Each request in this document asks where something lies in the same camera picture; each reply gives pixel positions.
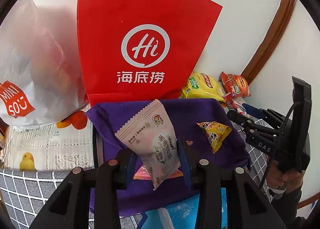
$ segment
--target green label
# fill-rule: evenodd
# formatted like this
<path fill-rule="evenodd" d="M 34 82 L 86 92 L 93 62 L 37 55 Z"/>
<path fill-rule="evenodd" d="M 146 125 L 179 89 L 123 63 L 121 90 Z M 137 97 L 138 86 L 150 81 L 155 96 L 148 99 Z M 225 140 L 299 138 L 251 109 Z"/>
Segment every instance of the green label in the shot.
<path fill-rule="evenodd" d="M 239 94 L 240 93 L 240 89 L 239 89 L 239 86 L 238 85 L 234 85 L 235 86 L 235 90 L 236 90 L 236 94 Z"/>
<path fill-rule="evenodd" d="M 191 88 L 196 89 L 196 90 L 199 89 L 198 83 L 194 77 L 189 78 L 189 81 L 191 83 Z"/>

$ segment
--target purple cloth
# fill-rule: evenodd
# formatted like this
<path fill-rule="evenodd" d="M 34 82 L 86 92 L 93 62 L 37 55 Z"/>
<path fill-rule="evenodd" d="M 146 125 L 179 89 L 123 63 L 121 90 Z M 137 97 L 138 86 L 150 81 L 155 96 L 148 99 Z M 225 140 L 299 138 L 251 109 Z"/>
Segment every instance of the purple cloth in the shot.
<path fill-rule="evenodd" d="M 100 103 L 86 112 L 103 139 L 104 161 L 115 158 L 124 148 L 115 133 L 137 112 L 151 101 Z M 232 123 L 219 102 L 215 99 L 172 99 L 161 100 L 174 126 L 177 137 L 193 141 L 191 147 L 199 152 L 201 158 L 208 159 L 219 167 L 233 169 L 246 165 L 250 159 L 243 139 L 234 129 Z M 232 132 L 223 141 L 221 148 L 212 153 L 206 134 L 197 122 L 217 121 L 232 127 Z M 135 172 L 141 167 L 138 158 Z M 119 215 L 123 217 L 145 212 L 182 201 L 197 192 L 189 190 L 183 177 L 166 179 L 157 190 L 147 180 L 133 180 L 127 190 L 118 190 Z M 94 207 L 91 197 L 90 207 Z"/>

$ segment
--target person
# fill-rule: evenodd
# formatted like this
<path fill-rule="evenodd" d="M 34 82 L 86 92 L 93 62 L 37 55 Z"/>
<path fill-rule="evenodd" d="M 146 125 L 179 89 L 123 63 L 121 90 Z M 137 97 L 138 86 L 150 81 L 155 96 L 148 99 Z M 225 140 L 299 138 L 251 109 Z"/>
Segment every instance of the person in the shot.
<path fill-rule="evenodd" d="M 278 200 L 273 199 L 271 202 L 285 226 L 288 229 L 320 228 L 320 200 L 307 220 L 303 217 L 296 217 L 297 206 L 301 198 L 304 171 L 301 174 L 291 169 L 282 173 L 277 165 L 276 161 L 271 163 L 266 182 L 268 187 L 278 188 L 279 186 L 283 186 L 286 181 L 290 181 L 283 196 Z"/>

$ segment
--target yellow snack package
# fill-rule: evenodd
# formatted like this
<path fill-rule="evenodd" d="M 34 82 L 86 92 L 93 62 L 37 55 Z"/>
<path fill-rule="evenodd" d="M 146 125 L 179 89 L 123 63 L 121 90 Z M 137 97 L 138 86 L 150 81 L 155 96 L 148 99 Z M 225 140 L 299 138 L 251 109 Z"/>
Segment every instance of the yellow snack package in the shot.
<path fill-rule="evenodd" d="M 213 98 L 225 102 L 218 82 L 209 75 L 193 72 L 182 88 L 181 98 Z"/>
<path fill-rule="evenodd" d="M 197 123 L 207 134 L 212 152 L 216 153 L 221 147 L 223 140 L 230 134 L 232 128 L 219 122 L 201 122 Z"/>

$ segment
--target brown wooden trim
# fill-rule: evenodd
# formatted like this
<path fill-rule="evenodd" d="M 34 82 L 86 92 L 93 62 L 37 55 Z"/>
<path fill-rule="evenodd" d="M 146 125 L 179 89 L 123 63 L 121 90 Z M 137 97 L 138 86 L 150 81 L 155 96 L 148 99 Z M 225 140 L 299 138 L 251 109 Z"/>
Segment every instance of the brown wooden trim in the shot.
<path fill-rule="evenodd" d="M 317 193 L 316 195 L 312 196 L 312 197 L 309 197 L 309 198 L 306 199 L 306 200 L 301 201 L 301 202 L 298 204 L 297 209 L 300 209 L 300 208 L 302 208 L 302 207 L 305 207 L 305 206 L 307 206 L 307 205 L 310 205 L 311 203 L 313 203 L 314 201 L 317 201 L 318 199 L 320 199 L 320 192 Z"/>
<path fill-rule="evenodd" d="M 291 18 L 295 2 L 296 0 L 281 0 L 263 42 L 241 74 L 248 84 L 255 79 L 278 45 Z"/>

